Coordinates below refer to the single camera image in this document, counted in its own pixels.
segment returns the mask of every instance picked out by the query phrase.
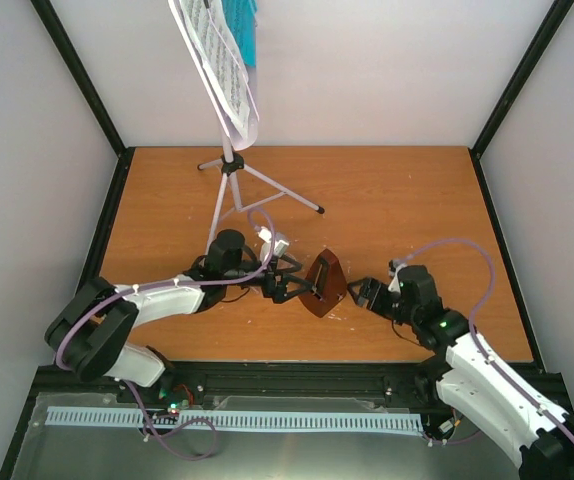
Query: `black metal bracket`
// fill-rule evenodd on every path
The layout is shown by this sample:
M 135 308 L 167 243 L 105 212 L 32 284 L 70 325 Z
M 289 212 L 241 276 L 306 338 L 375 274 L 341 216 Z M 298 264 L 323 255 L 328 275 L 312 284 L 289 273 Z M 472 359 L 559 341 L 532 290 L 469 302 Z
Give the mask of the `black metal bracket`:
M 552 3 L 551 8 L 540 24 L 536 35 L 534 35 L 534 38 L 527 47 L 527 51 L 525 51 L 523 58 L 520 60 L 514 74 L 509 80 L 509 83 L 500 96 L 498 103 L 496 103 L 494 110 L 491 112 L 489 119 L 480 132 L 476 143 L 471 149 L 473 157 L 476 160 L 480 160 L 482 158 L 483 153 L 485 153 L 485 150 L 491 143 L 492 138 L 494 138 L 494 135 L 507 116 L 507 113 L 509 113 L 509 110 L 518 97 L 518 94 L 527 82 L 531 73 L 534 71 L 540 57 L 547 49 L 549 42 L 551 42 L 551 39 L 554 37 L 558 27 L 563 23 L 567 12 L 569 12 L 569 9 L 573 4 L 574 0 L 555 0 Z
M 129 169 L 131 168 L 135 151 L 135 148 L 130 147 L 118 156 L 118 163 L 114 169 L 114 175 L 109 184 L 105 203 L 103 204 L 103 209 L 100 212 L 100 217 L 96 224 L 96 231 L 94 232 L 94 237 L 91 241 L 89 252 L 87 253 L 83 271 L 80 274 L 77 290 L 80 290 L 88 281 L 100 275 L 100 268 L 105 258 L 107 245 L 109 245 L 109 237 L 114 227 L 114 220 L 116 220 L 116 215 L 118 214 L 120 199 L 125 189 L 125 183 L 127 182 L 127 176 L 129 175 Z
M 516 302 L 516 307 L 518 308 L 518 314 L 520 315 L 520 320 L 523 324 L 523 329 L 525 330 L 525 335 L 527 337 L 527 343 L 529 344 L 529 349 L 531 350 L 532 357 L 536 366 L 540 369 L 545 368 L 543 362 L 543 357 L 538 348 L 538 342 L 536 341 L 536 335 L 534 333 L 534 327 L 529 319 L 529 313 L 527 312 L 527 306 L 525 304 L 525 299 L 520 291 L 520 285 L 518 284 L 518 277 L 516 276 L 516 270 L 514 270 L 514 265 L 512 264 L 511 257 L 509 255 L 509 249 L 507 248 L 507 242 L 503 236 L 503 231 L 500 226 L 500 220 L 498 219 L 498 214 L 496 213 L 496 208 L 494 207 L 494 202 L 491 198 L 491 193 L 489 192 L 489 187 L 487 186 L 487 180 L 485 179 L 485 174 L 483 172 L 482 166 L 476 158 L 474 158 L 473 151 L 469 151 L 471 156 L 472 165 L 474 167 L 474 172 L 476 173 L 476 179 L 478 180 L 478 186 L 480 187 L 480 192 L 483 196 L 483 201 L 485 202 L 485 207 L 487 208 L 487 215 L 489 215 L 489 221 L 491 222 L 492 230 L 496 236 L 496 243 L 498 243 L 498 249 L 500 250 L 500 256 L 503 259 L 503 265 L 505 266 L 505 271 L 507 272 L 507 278 L 509 279 L 509 286 L 514 295 L 514 300 Z
M 49 36 L 67 65 L 71 76 L 78 84 L 78 88 L 85 97 L 85 100 L 87 100 L 89 108 L 91 108 L 100 128 L 102 128 L 107 137 L 107 141 L 114 149 L 116 156 L 121 155 L 126 150 L 125 144 L 120 138 L 118 130 L 116 130 L 114 122 L 112 122 L 103 101 L 100 99 L 96 87 L 94 87 L 91 78 L 89 78 L 83 62 L 80 60 L 78 53 L 76 53 L 76 49 L 71 43 L 65 31 L 65 27 L 63 27 L 63 24 L 58 18 L 54 6 L 49 0 L 31 0 L 31 3 L 42 20 L 43 25 L 45 25 L 47 32 L 49 32 Z
M 245 168 L 245 159 L 240 153 L 233 152 L 234 154 L 234 161 L 233 162 L 226 162 L 225 155 L 221 155 L 220 159 L 223 161 L 223 166 L 221 167 L 220 171 L 224 175 L 231 175 L 236 170 L 241 170 Z

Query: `black frame edge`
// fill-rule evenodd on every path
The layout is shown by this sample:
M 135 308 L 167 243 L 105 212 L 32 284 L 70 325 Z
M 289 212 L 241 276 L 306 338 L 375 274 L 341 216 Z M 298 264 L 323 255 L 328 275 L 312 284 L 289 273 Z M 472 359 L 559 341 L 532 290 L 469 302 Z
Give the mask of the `black frame edge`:
M 520 60 L 514 74 L 500 96 L 498 103 L 491 112 L 487 123 L 485 123 L 485 126 L 480 132 L 476 143 L 472 147 L 476 159 L 480 160 L 482 158 L 483 153 L 491 143 L 492 138 L 514 104 L 516 97 L 518 97 L 518 94 L 527 82 L 527 79 L 538 64 L 540 57 L 547 49 L 549 42 L 556 34 L 558 27 L 560 27 L 573 4 L 574 0 L 555 0 L 552 3 L 547 15 L 545 15 L 540 27 L 536 31 L 536 35 L 534 35 L 529 47 L 527 47 L 523 58 Z
M 509 249 L 507 248 L 507 242 L 505 241 L 502 227 L 500 226 L 500 220 L 498 219 L 498 214 L 496 213 L 496 207 L 494 207 L 494 202 L 491 198 L 489 186 L 487 185 L 487 180 L 485 179 L 485 173 L 483 172 L 480 160 L 476 158 L 474 152 L 471 149 L 469 150 L 469 155 L 474 167 L 474 172 L 476 173 L 476 179 L 478 180 L 480 193 L 483 196 L 483 201 L 485 202 L 485 207 L 487 208 L 487 215 L 489 216 L 491 227 L 494 231 L 494 235 L 496 236 L 496 243 L 498 243 L 500 256 L 503 259 L 503 264 L 505 266 L 505 270 L 507 271 L 509 285 L 511 286 L 511 291 L 514 294 L 514 300 L 516 301 L 516 307 L 518 307 L 518 314 L 520 315 L 520 320 L 523 323 L 523 328 L 525 330 L 525 335 L 527 336 L 527 342 L 529 343 L 531 354 L 534 357 L 536 366 L 539 369 L 544 370 L 545 365 L 543 363 L 543 358 L 541 356 L 540 349 L 538 348 L 538 342 L 536 341 L 536 336 L 534 334 L 531 320 L 529 319 L 529 313 L 527 312 L 525 299 L 523 298 L 523 294 L 520 291 L 518 277 L 516 276 L 516 271 L 514 270 L 514 266 L 511 262 Z
M 100 273 L 135 151 L 135 147 L 129 147 L 123 154 L 118 156 L 118 163 L 116 164 L 114 175 L 109 184 L 105 203 L 100 212 L 96 231 L 94 232 L 76 290 L 79 290 L 86 282 L 97 277 Z
M 85 100 L 87 100 L 89 108 L 91 108 L 100 128 L 107 137 L 107 141 L 109 141 L 114 152 L 116 152 L 116 156 L 121 155 L 125 152 L 125 144 L 120 138 L 109 113 L 107 113 L 107 109 L 100 99 L 96 87 L 94 87 L 94 84 L 89 78 L 85 66 L 76 53 L 74 45 L 71 43 L 71 40 L 69 40 L 69 36 L 58 18 L 56 10 L 49 0 L 31 0 L 31 3 L 47 29 L 54 45 L 56 45 L 67 68 L 69 68 L 71 76 L 76 81 L 76 84 L 78 84 L 78 88 L 85 97 Z
M 20 418 L 16 424 L 16 430 L 14 430 L 14 435 L 9 442 L 9 447 L 7 448 L 7 454 L 3 460 L 3 464 L 0 467 L 0 480 L 7 480 L 11 478 L 14 473 L 14 468 L 16 467 L 16 460 L 18 455 L 20 455 L 20 449 L 22 448 L 23 441 L 25 440 L 25 433 L 29 428 L 29 421 L 34 413 L 34 407 L 36 406 L 36 397 L 28 396 L 25 400 L 25 405 L 20 413 Z

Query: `white cable clip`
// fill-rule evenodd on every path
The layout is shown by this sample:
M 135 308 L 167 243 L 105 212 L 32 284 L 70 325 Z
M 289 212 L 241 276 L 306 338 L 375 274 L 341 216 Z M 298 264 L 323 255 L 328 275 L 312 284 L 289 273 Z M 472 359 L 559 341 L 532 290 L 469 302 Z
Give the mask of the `white cable clip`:
M 389 277 L 391 278 L 391 282 L 389 283 L 387 290 L 392 293 L 400 294 L 400 281 L 398 280 L 398 272 L 400 272 L 406 266 L 406 263 L 399 262 L 398 260 L 392 260 L 389 262 Z

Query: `orange wooden table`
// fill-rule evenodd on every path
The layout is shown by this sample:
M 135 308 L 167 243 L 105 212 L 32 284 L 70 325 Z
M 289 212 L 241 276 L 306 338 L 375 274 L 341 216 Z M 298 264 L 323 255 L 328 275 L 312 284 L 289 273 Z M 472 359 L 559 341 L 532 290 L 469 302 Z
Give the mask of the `orange wooden table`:
M 123 284 L 161 280 L 204 252 L 220 171 L 200 172 L 196 165 L 220 153 L 211 147 L 136 150 L 101 275 Z M 266 205 L 292 241 L 289 253 L 306 269 L 329 247 L 349 281 L 387 281 L 389 260 L 424 244 L 454 236 L 479 243 L 492 255 L 498 278 L 478 325 L 506 360 L 532 359 L 466 148 L 254 147 L 242 153 L 254 168 L 325 207 L 319 215 L 289 197 Z M 245 204 L 275 193 L 244 172 L 239 181 Z M 228 193 L 223 211 L 230 206 Z M 221 227 L 239 229 L 259 246 L 246 215 L 230 215 Z M 417 262 L 430 269 L 445 305 L 465 315 L 486 289 L 486 264 L 466 246 L 439 247 Z M 228 296 L 239 293 L 231 288 Z M 400 332 L 411 336 L 408 327 Z M 317 318 L 297 299 L 274 305 L 254 292 L 198 315 L 144 325 L 131 341 L 176 360 L 405 362 L 430 355 L 349 297 Z

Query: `paper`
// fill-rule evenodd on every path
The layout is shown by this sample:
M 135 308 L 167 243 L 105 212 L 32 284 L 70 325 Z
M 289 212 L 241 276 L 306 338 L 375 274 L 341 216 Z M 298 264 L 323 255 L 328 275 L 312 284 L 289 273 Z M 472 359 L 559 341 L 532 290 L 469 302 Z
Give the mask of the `paper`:
M 223 111 L 240 136 L 247 139 L 250 111 L 247 71 L 227 26 L 222 1 L 210 0 L 212 21 L 204 0 L 180 0 L 179 4 L 189 38 L 200 55 L 203 70 Z
M 245 65 L 256 66 L 256 28 L 254 15 L 257 11 L 254 0 L 222 0 L 225 20 Z

